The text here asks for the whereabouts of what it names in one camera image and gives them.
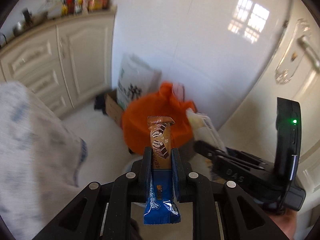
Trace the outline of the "person's right hand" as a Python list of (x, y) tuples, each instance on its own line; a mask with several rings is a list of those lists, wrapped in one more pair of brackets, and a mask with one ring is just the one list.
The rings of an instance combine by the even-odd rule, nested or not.
[(289, 239), (294, 239), (297, 228), (297, 211), (286, 209), (282, 215), (268, 214)]

